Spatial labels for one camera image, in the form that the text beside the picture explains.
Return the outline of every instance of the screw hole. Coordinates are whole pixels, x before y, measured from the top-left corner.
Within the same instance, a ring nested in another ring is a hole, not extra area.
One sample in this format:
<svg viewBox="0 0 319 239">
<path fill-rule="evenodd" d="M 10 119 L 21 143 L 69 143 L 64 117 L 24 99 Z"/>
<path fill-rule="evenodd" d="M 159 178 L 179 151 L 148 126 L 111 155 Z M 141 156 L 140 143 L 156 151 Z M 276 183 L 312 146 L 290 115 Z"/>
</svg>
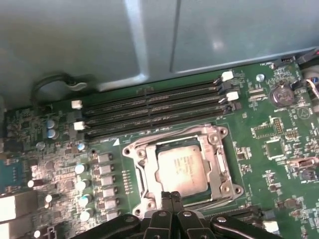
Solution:
<svg viewBox="0 0 319 239">
<path fill-rule="evenodd" d="M 237 194 L 241 193 L 241 189 L 240 188 L 235 188 L 235 193 L 237 193 Z"/>
<path fill-rule="evenodd" d="M 159 216 L 160 216 L 160 217 L 165 217 L 166 215 L 167 215 L 166 212 L 160 212 L 160 213 L 159 213 Z"/>
<path fill-rule="evenodd" d="M 139 209 L 136 209 L 136 210 L 135 210 L 135 215 L 136 215 L 136 216 L 139 216 L 140 214 L 141 214 L 141 211 L 140 211 Z"/>
</svg>

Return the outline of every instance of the wire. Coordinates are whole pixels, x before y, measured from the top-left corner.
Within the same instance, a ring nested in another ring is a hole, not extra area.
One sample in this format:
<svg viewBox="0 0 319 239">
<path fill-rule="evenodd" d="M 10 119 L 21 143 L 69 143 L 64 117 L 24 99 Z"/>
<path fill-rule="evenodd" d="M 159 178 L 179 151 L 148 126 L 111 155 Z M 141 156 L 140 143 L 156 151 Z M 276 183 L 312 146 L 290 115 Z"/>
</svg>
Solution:
<svg viewBox="0 0 319 239">
<path fill-rule="evenodd" d="M 310 79 L 306 79 L 306 81 L 310 84 L 314 95 L 319 99 L 319 92 L 317 90 L 316 85 Z"/>
<path fill-rule="evenodd" d="M 65 84 L 67 84 L 69 86 L 73 86 L 76 84 L 75 79 L 67 73 L 60 73 L 60 74 L 48 76 L 48 77 L 45 77 L 42 80 L 36 82 L 31 90 L 31 96 L 30 96 L 30 101 L 31 101 L 31 104 L 32 104 L 35 111 L 38 107 L 38 99 L 37 99 L 38 91 L 43 86 L 46 86 L 50 83 L 58 82 L 58 81 L 64 82 Z"/>
</svg>

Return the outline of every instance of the ram slot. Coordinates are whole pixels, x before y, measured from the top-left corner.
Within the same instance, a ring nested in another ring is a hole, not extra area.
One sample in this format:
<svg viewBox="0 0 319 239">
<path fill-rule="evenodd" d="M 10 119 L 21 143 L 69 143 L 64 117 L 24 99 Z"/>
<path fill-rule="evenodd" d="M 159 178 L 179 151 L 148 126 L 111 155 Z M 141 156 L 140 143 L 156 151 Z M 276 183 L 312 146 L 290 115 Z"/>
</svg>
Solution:
<svg viewBox="0 0 319 239">
<path fill-rule="evenodd" d="M 152 127 L 164 127 L 174 123 L 188 122 L 194 119 L 200 120 L 208 117 L 217 117 L 220 115 L 229 114 L 233 110 L 235 110 L 235 106 L 233 104 L 223 106 L 219 109 L 212 109 L 206 106 L 206 108 L 204 108 L 202 111 L 197 108 L 196 110 L 193 110 L 192 112 L 186 112 L 185 114 L 171 114 L 153 118 L 147 117 L 143 120 L 132 120 L 113 125 L 106 124 L 100 127 L 93 127 L 91 129 L 84 130 L 83 132 L 88 139 L 95 140 L 106 136 L 146 130 Z"/>
<path fill-rule="evenodd" d="M 220 86 L 212 86 L 205 84 L 200 86 L 188 87 L 185 91 L 173 90 L 165 93 L 153 93 L 145 96 L 137 96 L 126 100 L 117 100 L 104 104 L 84 107 L 82 114 L 84 116 L 97 116 L 108 112 L 116 112 L 123 110 L 131 110 L 142 106 L 147 106 L 153 103 L 164 103 L 172 100 L 181 100 L 189 97 L 203 96 L 207 94 L 222 94 L 225 90 L 230 89 L 231 85 L 224 83 Z"/>
<path fill-rule="evenodd" d="M 190 100 L 177 100 L 168 103 L 154 104 L 148 107 L 141 107 L 133 111 L 124 111 L 119 113 L 107 114 L 102 116 L 91 117 L 85 120 L 85 125 L 89 127 L 102 125 L 108 122 L 119 122 L 127 119 L 136 119 L 144 116 L 158 116 L 159 114 L 169 113 L 176 110 L 189 109 L 195 106 L 218 106 L 220 98 L 216 96 L 195 97 Z"/>
</svg>

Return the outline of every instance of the green circuit board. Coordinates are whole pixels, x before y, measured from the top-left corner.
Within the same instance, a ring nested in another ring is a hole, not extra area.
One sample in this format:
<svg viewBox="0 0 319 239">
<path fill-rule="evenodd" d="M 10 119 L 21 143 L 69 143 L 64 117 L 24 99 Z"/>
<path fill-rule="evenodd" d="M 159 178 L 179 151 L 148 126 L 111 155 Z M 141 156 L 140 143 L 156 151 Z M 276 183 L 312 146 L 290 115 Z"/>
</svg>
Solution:
<svg viewBox="0 0 319 239">
<path fill-rule="evenodd" d="M 6 112 L 5 150 L 9 155 L 19 155 L 30 162 L 37 161 L 31 166 L 33 179 L 46 181 L 44 186 L 34 188 L 38 190 L 40 208 L 33 217 L 34 229 L 63 223 L 64 235 L 70 238 L 105 222 L 109 212 L 105 208 L 105 199 L 100 197 L 104 189 L 100 183 L 103 178 L 99 172 L 101 165 L 112 166 L 106 173 L 113 177 L 112 187 L 116 187 L 116 208 L 112 212 L 131 213 L 141 201 L 139 182 L 134 162 L 123 156 L 123 149 L 141 137 L 209 123 L 229 130 L 223 139 L 225 155 L 232 181 L 243 187 L 244 193 L 235 201 L 206 210 L 203 214 L 209 216 L 257 205 L 263 210 L 274 211 L 274 220 L 283 238 L 318 238 L 318 170 L 307 168 L 299 171 L 292 169 L 289 163 L 295 159 L 319 156 L 318 118 L 312 111 L 311 100 L 304 87 L 294 91 L 296 100 L 290 106 L 277 108 L 269 99 L 270 91 L 279 83 L 290 84 L 301 80 L 298 66 L 290 64 L 273 70 L 271 62 L 266 62 L 229 70 L 234 74 L 229 82 L 239 95 L 236 102 L 240 107 L 236 110 L 224 115 L 189 118 L 171 125 L 128 132 L 124 130 L 118 135 L 105 135 L 94 140 L 88 140 L 83 133 L 74 129 L 74 122 L 82 116 L 81 110 L 72 109 L 71 101 L 51 103 L 37 115 L 32 108 Z M 171 79 L 76 100 L 81 100 L 84 106 L 94 105 L 122 97 L 140 96 L 145 92 L 209 82 L 223 72 L 225 70 Z M 263 74 L 265 80 L 258 82 L 258 74 Z M 191 114 L 205 110 L 197 109 Z M 55 122 L 57 136 L 54 139 L 47 138 L 48 119 Z M 83 143 L 85 149 L 79 150 L 79 143 Z M 101 155 L 111 155 L 112 160 L 101 164 L 98 161 Z M 74 168 L 79 163 L 86 164 L 88 168 L 76 175 Z M 21 184 L 23 189 L 27 188 L 29 179 L 26 178 Z M 79 192 L 75 184 L 83 179 L 91 183 L 83 192 Z M 49 193 L 62 196 L 59 201 L 46 207 L 43 198 Z M 85 194 L 93 195 L 93 201 L 86 208 L 91 208 L 94 215 L 87 222 L 81 222 L 83 208 L 79 207 L 77 201 Z"/>
</svg>

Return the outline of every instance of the surface-mount component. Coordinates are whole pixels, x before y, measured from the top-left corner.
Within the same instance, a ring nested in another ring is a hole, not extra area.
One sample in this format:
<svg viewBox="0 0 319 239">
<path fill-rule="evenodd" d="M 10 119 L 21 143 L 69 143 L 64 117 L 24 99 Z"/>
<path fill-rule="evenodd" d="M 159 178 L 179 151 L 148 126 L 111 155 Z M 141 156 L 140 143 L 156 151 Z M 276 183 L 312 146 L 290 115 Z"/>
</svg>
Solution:
<svg viewBox="0 0 319 239">
<path fill-rule="evenodd" d="M 75 166 L 74 172 L 76 174 L 84 173 L 87 170 L 87 165 L 85 163 L 81 163 Z"/>
<path fill-rule="evenodd" d="M 311 167 L 317 167 L 319 165 L 319 158 L 307 157 L 307 158 L 292 159 L 292 160 L 289 160 L 288 165 L 296 169 L 306 169 Z"/>
<path fill-rule="evenodd" d="M 282 108 L 295 102 L 295 93 L 289 85 L 280 83 L 270 91 L 269 99 L 274 106 Z"/>
<path fill-rule="evenodd" d="M 28 181 L 29 188 L 43 186 L 43 185 L 44 185 L 44 181 L 42 179 L 33 179 Z"/>
<path fill-rule="evenodd" d="M 116 188 L 107 188 L 103 189 L 103 197 L 108 198 L 108 197 L 113 197 L 116 194 L 117 189 Z"/>
<path fill-rule="evenodd" d="M 84 143 L 79 143 L 76 147 L 77 147 L 77 149 L 79 151 L 83 151 L 85 149 L 85 144 Z"/>
<path fill-rule="evenodd" d="M 269 159 L 280 158 L 285 155 L 280 139 L 266 141 L 266 152 Z"/>
<path fill-rule="evenodd" d="M 47 203 L 51 203 L 51 202 L 59 200 L 60 198 L 61 198 L 60 194 L 52 193 L 52 194 L 48 194 L 48 195 L 45 196 L 45 201 Z"/>
<path fill-rule="evenodd" d="M 59 132 L 51 128 L 47 132 L 47 137 L 51 139 L 57 139 L 59 137 Z"/>
<path fill-rule="evenodd" d="M 115 182 L 114 176 L 106 176 L 101 178 L 101 185 L 102 186 L 109 186 Z"/>
<path fill-rule="evenodd" d="M 105 166 L 100 166 L 99 167 L 99 171 L 100 171 L 100 174 L 107 174 L 107 173 L 110 173 L 114 170 L 114 167 L 112 164 L 110 165 L 105 165 Z"/>
<path fill-rule="evenodd" d="M 105 209 L 113 209 L 118 205 L 119 201 L 117 199 L 108 199 L 104 202 Z"/>
<path fill-rule="evenodd" d="M 80 220 L 82 222 L 87 222 L 94 214 L 93 209 L 87 208 L 80 214 Z"/>
<path fill-rule="evenodd" d="M 227 134 L 225 127 L 196 125 L 143 137 L 125 147 L 122 154 L 134 160 L 140 182 L 141 203 L 133 214 L 142 217 L 154 209 L 149 206 L 153 204 L 160 209 L 164 190 L 180 190 L 184 197 L 209 190 L 208 197 L 185 204 L 198 210 L 228 204 L 242 195 L 243 188 L 231 181 L 223 150 L 221 140 Z"/>
<path fill-rule="evenodd" d="M 84 208 L 92 201 L 92 196 L 90 194 L 85 194 L 81 198 L 79 198 L 78 204 L 80 207 Z"/>
<path fill-rule="evenodd" d="M 201 151 L 197 145 L 160 152 L 158 166 L 157 181 L 162 184 L 163 191 L 178 191 L 186 197 L 208 189 Z"/>
<path fill-rule="evenodd" d="M 86 189 L 87 187 L 90 186 L 90 181 L 87 180 L 87 179 L 83 179 L 79 182 L 77 182 L 75 184 L 75 188 L 78 190 L 78 191 L 83 191 L 84 189 Z"/>
<path fill-rule="evenodd" d="M 37 207 L 37 193 L 34 190 L 0 198 L 0 222 L 32 213 Z"/>
<path fill-rule="evenodd" d="M 98 162 L 99 163 L 106 163 L 112 160 L 112 155 L 110 153 L 100 154 L 98 155 Z"/>
</svg>

